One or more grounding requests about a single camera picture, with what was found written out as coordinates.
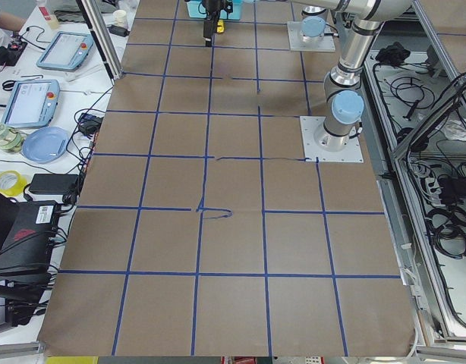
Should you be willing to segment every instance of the bottle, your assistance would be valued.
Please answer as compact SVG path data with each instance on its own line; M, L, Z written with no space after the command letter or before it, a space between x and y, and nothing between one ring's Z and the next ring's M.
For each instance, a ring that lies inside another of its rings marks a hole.
M6 153L17 153L22 149L24 136L13 127L0 124L0 150Z
M58 29L58 18L46 7L47 0L36 0L36 5L51 29Z

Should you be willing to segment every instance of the blue joint cap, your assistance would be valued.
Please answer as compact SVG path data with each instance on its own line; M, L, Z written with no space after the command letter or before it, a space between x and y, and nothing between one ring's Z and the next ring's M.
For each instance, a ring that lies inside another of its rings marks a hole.
M302 35L304 36L320 36L324 34L324 30L326 29L326 21L321 17L306 17L302 21Z
M364 100L355 91L341 91L332 102L332 114L341 124L350 125L361 118Z

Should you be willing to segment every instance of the blue plastic lid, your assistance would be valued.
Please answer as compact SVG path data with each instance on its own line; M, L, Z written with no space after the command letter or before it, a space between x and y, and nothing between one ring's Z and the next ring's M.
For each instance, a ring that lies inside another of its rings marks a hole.
M66 150L68 133L60 127L43 127L30 134L22 145L22 154L37 163L48 163Z
M342 124L354 124L363 114L364 100L355 91L341 91L332 102L332 114Z
M301 29L304 36L320 36L326 29L326 21L321 17L306 17Z

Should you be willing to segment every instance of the yellow tape roll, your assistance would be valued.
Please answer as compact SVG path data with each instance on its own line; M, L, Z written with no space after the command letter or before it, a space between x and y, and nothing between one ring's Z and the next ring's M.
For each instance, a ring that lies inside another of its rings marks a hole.
M22 193L26 184L26 179L16 171L0 173L0 193L8 197Z

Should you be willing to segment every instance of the bottle with red cap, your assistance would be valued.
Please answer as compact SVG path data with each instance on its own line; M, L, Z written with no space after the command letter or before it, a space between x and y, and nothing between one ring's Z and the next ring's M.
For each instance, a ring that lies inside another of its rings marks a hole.
M47 0L36 0L36 5L51 29L58 29L58 18L47 7Z

